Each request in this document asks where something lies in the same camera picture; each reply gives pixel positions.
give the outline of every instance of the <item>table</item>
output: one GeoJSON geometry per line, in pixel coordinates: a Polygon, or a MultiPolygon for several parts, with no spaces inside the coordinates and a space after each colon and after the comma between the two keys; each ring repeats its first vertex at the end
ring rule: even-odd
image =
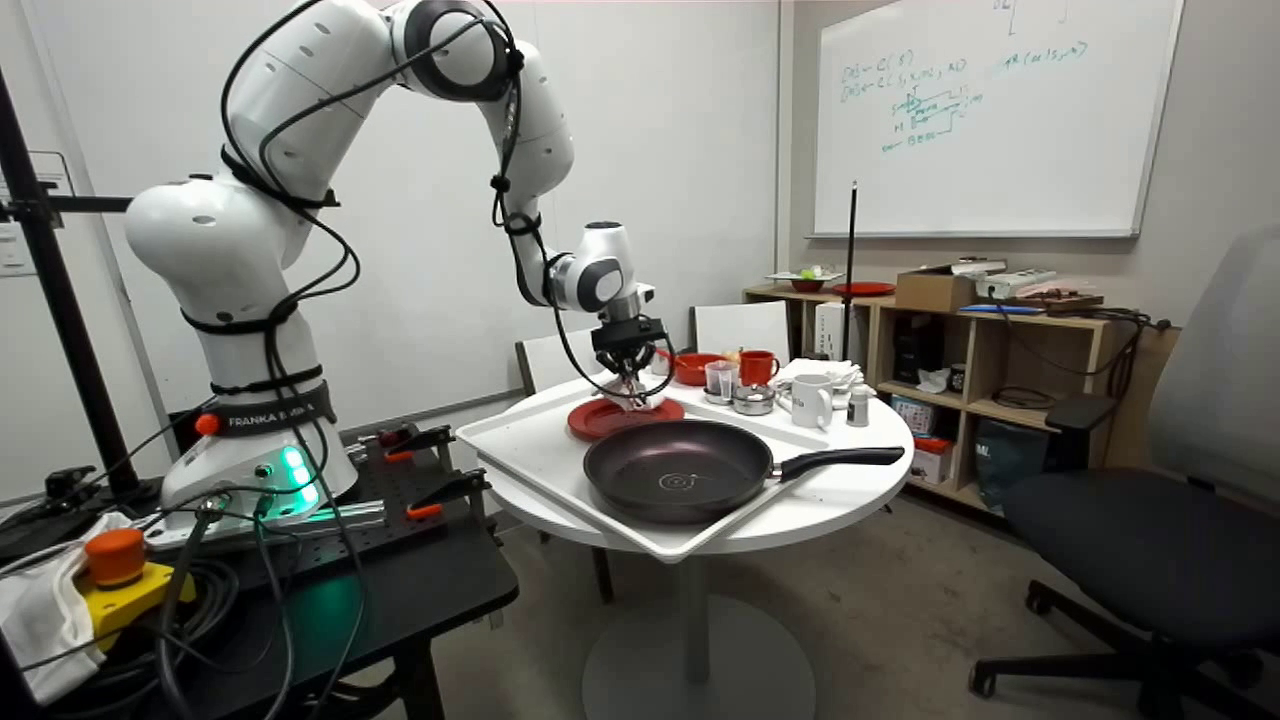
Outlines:
{"type": "MultiPolygon", "coordinates": [[[[792,430],[784,414],[736,417],[724,403],[708,403],[699,390],[667,390],[667,395],[680,400],[690,417],[734,422],[760,436],[787,436],[801,448],[910,448],[903,462],[888,468],[832,465],[812,472],[798,494],[699,544],[696,557],[801,544],[871,516],[903,487],[914,434],[880,400],[871,403],[870,430],[849,430],[837,422],[829,434],[804,434],[792,430]]],[[[575,544],[638,552],[638,544],[625,538],[592,525],[537,487],[582,476],[586,443],[575,443],[564,430],[569,410],[582,400],[587,400],[587,386],[575,379],[507,410],[520,417],[520,436],[529,448],[545,448],[545,455],[507,455],[512,443],[488,436],[500,422],[459,430],[459,439],[482,454],[492,494],[525,525],[575,544]]],[[[708,582],[680,570],[680,600],[620,609],[618,620],[598,637],[586,671],[586,713],[592,720],[801,720],[816,718],[816,688],[809,658],[784,626],[744,600],[708,596],[708,582]]]]}
{"type": "MultiPolygon", "coordinates": [[[[297,644],[293,699],[319,692],[337,667],[355,609],[362,637],[348,671],[395,659],[392,688],[416,720],[441,720],[441,688],[434,671],[434,637],[482,620],[517,600],[517,576],[488,538],[482,505],[452,499],[441,527],[413,527],[401,507],[426,496],[441,476],[426,468],[362,465],[352,499],[386,499],[382,527],[352,527],[363,557],[363,596],[348,564],[323,564],[287,582],[287,626],[297,644]]],[[[342,552],[337,539],[275,547],[275,564],[299,552],[342,552]]],[[[258,552],[223,557],[244,582],[258,576],[258,552]]],[[[182,688],[196,718],[260,718],[284,671],[281,618],[271,592],[244,592],[220,631],[202,648],[220,664],[182,664],[182,688]]],[[[137,718],[178,718],[160,692],[137,718]]]]}

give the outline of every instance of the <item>black frying pan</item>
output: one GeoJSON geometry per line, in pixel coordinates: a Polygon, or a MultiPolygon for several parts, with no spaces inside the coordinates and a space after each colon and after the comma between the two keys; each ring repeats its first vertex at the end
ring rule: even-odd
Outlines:
{"type": "Polygon", "coordinates": [[[644,425],[587,448],[586,472],[598,499],[629,520],[711,525],[765,494],[765,479],[798,479],[821,465],[895,465],[903,448],[804,454],[771,468],[760,436],[734,425],[644,425]]]}

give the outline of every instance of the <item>gray carpet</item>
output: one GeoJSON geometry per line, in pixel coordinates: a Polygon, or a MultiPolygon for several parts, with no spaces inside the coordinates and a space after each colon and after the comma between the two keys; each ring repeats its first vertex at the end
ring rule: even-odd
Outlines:
{"type": "MultiPolygon", "coordinates": [[[[602,605],[592,557],[504,527],[520,600],[497,620],[437,642],[448,720],[582,720],[582,681],[592,642],[620,612],[677,588],[671,570],[611,557],[618,605],[602,605]]],[[[1138,718],[1131,686],[1001,681],[993,699],[970,692],[978,658],[1093,651],[1067,620],[1026,612],[1030,576],[1067,592],[1006,533],[916,496],[812,544],[699,562],[715,596],[776,618],[816,667],[821,720],[1026,720],[1138,718]]],[[[1280,667],[1257,699],[1280,709],[1280,667]]]]}

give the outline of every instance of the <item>black desk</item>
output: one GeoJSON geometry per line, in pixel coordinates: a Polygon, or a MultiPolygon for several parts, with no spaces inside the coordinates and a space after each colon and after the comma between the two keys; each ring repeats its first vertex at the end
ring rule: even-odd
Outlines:
{"type": "MultiPolygon", "coordinates": [[[[362,468],[355,499],[386,496],[390,525],[352,533],[363,557],[367,596],[348,671],[392,658],[408,718],[441,720],[434,637],[512,605],[517,576],[497,552],[483,516],[463,499],[448,505],[441,533],[413,527],[401,516],[404,499],[421,496],[427,483],[427,472],[404,476],[386,465],[362,468]]],[[[319,692],[352,631],[362,582],[348,564],[337,564],[293,576],[284,592],[297,648],[293,695],[319,692]]],[[[250,671],[215,671],[189,659],[182,667],[182,688],[196,718],[260,718],[271,704],[284,671],[284,644],[268,588],[244,592],[220,631],[202,648],[229,667],[268,651],[250,671]]],[[[143,718],[174,718],[174,709],[155,692],[143,718]]]]}

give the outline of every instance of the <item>whiteboard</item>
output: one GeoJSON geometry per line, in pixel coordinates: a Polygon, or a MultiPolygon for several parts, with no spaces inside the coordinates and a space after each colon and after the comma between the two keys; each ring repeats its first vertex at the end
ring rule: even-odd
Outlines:
{"type": "MultiPolygon", "coordinates": [[[[220,81],[293,0],[29,7],[95,192],[132,196],[220,167],[220,81]]],[[[653,314],[680,346],[690,305],[736,297],[771,259],[776,85],[765,78],[776,78],[776,4],[500,7],[545,53],[575,149],[571,178],[541,199],[547,244],[571,252],[587,222],[620,222],[638,277],[662,294],[653,314]],[[724,178],[736,192],[696,192],[724,178]]],[[[488,129],[469,106],[392,90],[363,121],[333,179],[342,210],[323,213],[363,255],[363,281],[305,305],[346,430],[520,390],[517,340],[547,336],[552,317],[517,294],[507,242],[488,225],[492,171],[488,129]]],[[[111,233],[160,395],[192,410],[207,395],[202,346],[174,294],[132,259],[119,225],[111,233]]],[[[293,284],[333,255],[312,233],[293,284]]]]}
{"type": "Polygon", "coordinates": [[[816,235],[1139,235],[1180,0],[895,0],[823,30],[816,235]]]}

